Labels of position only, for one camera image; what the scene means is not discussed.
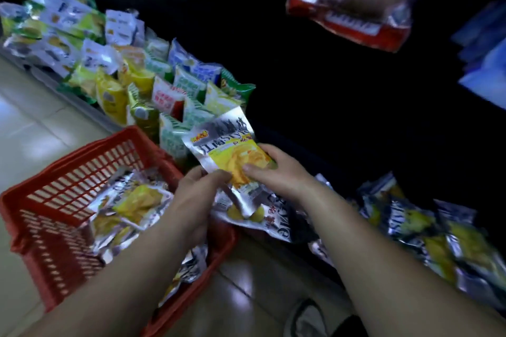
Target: hand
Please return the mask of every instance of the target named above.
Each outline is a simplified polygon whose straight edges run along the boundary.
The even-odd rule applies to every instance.
[[[168,208],[172,221],[180,221],[187,237],[188,248],[201,244],[206,238],[207,219],[216,191],[226,184],[232,175],[224,170],[207,174],[204,168],[195,167],[179,181],[174,199]]]
[[[265,184],[284,198],[300,203],[300,199],[306,194],[307,188],[311,187],[316,180],[307,173],[297,160],[278,147],[270,144],[259,144],[259,147],[274,159],[278,165],[277,168],[259,168],[251,164],[245,164],[242,168],[244,173]]]

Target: shoe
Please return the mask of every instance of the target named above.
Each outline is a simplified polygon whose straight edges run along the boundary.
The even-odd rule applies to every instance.
[[[312,299],[300,301],[290,312],[283,337],[327,337],[325,318]]]

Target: finger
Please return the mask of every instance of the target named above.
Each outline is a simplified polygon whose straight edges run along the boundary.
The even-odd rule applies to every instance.
[[[206,175],[206,170],[202,166],[196,166],[190,169],[186,176],[181,181],[198,181]]]
[[[223,169],[218,169],[207,176],[204,176],[201,181],[210,186],[211,189],[217,190],[219,187],[222,187],[224,184],[228,183],[232,178],[232,174],[230,172],[224,171]]]
[[[290,155],[288,155],[287,153],[283,152],[281,149],[279,149],[275,145],[272,145],[272,144],[258,144],[258,146],[260,148],[262,148],[264,150],[264,152],[267,153],[271,158],[273,158],[274,161],[282,161],[282,160],[287,159],[289,157],[291,158]]]
[[[269,168],[260,168],[253,164],[244,164],[242,170],[247,176],[266,186],[270,186],[271,182],[275,179],[275,171]]]

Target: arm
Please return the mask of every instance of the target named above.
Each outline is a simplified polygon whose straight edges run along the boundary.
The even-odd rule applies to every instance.
[[[229,179],[193,168],[158,223],[23,335],[140,335],[186,253],[205,239],[216,191]]]
[[[262,148],[278,169],[245,172],[307,211],[370,336],[506,334],[502,319],[381,235],[294,158],[272,145]]]

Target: red package bottom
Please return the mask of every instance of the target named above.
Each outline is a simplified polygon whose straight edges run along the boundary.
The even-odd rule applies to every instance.
[[[302,0],[287,0],[286,10],[289,15],[309,18],[352,42],[388,52],[397,52],[411,32],[410,27],[362,21]]]

